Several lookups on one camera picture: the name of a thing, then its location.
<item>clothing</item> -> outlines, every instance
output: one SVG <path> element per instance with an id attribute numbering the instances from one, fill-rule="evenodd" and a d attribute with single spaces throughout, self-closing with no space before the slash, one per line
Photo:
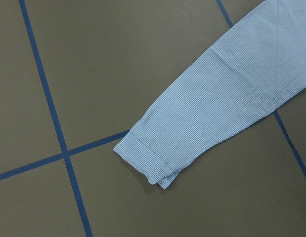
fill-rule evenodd
<path id="1" fill-rule="evenodd" d="M 306 88 L 306 0 L 266 0 L 208 48 L 114 147 L 166 189 L 201 153 Z"/>

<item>pinstripe pattern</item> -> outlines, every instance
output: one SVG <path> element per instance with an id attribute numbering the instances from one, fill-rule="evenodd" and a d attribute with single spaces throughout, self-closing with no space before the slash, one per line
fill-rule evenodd
<path id="1" fill-rule="evenodd" d="M 306 0 L 261 3 L 184 71 L 113 150 L 150 184 L 167 188 L 201 153 L 306 87 L 305 21 Z"/>

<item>light blue sleeve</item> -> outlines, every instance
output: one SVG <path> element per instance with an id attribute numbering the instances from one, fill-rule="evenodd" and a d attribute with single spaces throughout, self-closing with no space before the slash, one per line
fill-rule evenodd
<path id="1" fill-rule="evenodd" d="M 148 108 L 114 151 L 166 189 L 201 153 L 306 88 L 306 0 L 266 0 Z"/>

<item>striped cuff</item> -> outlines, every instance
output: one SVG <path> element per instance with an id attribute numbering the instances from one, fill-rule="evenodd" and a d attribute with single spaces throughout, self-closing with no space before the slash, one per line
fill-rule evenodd
<path id="1" fill-rule="evenodd" d="M 162 159 L 144 146 L 131 132 L 113 148 L 122 159 L 147 177 L 150 184 L 166 189 L 178 175 Z"/>

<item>light blue shirt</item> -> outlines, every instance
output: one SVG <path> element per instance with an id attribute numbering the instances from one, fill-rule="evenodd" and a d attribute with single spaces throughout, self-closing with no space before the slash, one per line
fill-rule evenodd
<path id="1" fill-rule="evenodd" d="M 148 108 L 114 151 L 166 189 L 201 153 L 306 88 L 306 0 L 266 0 Z"/>

